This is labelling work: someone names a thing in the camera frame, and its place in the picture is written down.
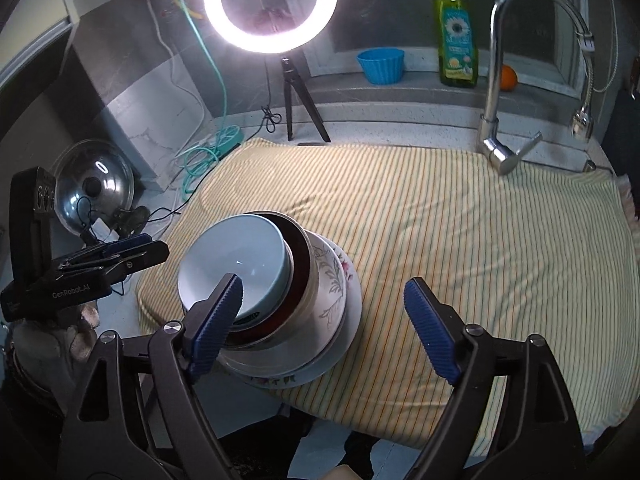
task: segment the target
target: striped tablecloth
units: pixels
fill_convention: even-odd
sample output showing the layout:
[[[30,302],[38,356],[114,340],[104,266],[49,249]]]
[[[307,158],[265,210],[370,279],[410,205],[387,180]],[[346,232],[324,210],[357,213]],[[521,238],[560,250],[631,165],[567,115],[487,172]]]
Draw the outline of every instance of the striped tablecloth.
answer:
[[[278,210],[334,240],[362,282],[350,350],[315,381],[279,391],[321,418],[423,446],[450,394],[402,307],[422,276],[443,303],[492,335],[543,334],[585,443],[619,423],[640,392],[640,286],[621,199],[601,171],[529,164],[498,177],[474,153],[390,146],[283,146],[257,139],[224,160],[166,237],[168,261],[138,285],[144,333],[181,317],[181,258],[229,215]],[[473,453],[497,421],[496,381]]]

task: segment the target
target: orange fruit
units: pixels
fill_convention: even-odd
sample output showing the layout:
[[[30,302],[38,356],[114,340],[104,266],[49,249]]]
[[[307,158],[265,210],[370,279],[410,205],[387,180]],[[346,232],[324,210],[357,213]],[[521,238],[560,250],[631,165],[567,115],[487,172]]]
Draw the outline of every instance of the orange fruit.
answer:
[[[511,92],[518,84],[518,74],[509,65],[502,66],[502,74],[500,75],[500,90]]]

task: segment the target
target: pot lid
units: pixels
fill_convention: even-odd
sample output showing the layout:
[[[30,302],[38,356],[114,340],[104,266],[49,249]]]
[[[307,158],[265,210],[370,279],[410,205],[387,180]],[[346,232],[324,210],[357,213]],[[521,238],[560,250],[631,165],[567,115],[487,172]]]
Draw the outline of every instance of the pot lid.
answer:
[[[66,150],[56,163],[56,215],[79,235],[98,217],[106,224],[133,202],[133,172],[116,146],[88,139]]]

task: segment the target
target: green liquid soap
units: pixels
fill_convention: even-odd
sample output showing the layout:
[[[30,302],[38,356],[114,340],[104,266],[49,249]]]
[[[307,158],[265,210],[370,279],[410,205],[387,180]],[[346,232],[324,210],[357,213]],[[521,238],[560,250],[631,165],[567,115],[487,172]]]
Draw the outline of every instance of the green liquid soap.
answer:
[[[468,0],[434,0],[440,81],[473,88],[478,82],[478,49],[473,41]]]

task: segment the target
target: chrome faucet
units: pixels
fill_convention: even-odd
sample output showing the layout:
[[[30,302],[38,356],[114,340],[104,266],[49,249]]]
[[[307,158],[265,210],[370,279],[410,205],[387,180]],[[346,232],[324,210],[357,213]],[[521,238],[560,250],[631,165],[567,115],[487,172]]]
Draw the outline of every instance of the chrome faucet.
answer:
[[[491,165],[499,174],[505,175],[514,170],[522,158],[542,140],[542,134],[533,137],[524,147],[517,152],[512,152],[507,146],[497,139],[498,133],[498,97],[500,95],[500,75],[502,73],[502,23],[504,13],[511,0],[496,0],[494,10],[491,13],[491,48],[489,52],[488,88],[484,113],[480,115],[478,125],[478,148],[484,154]],[[560,5],[574,20],[578,44],[582,50],[584,62],[587,67],[587,82],[583,91],[584,99],[579,109],[574,112],[571,120],[570,131],[572,135],[581,140],[589,140],[593,130],[593,118],[591,117],[591,95],[593,94],[593,36],[589,27],[584,22],[582,15],[569,0],[553,0]]]

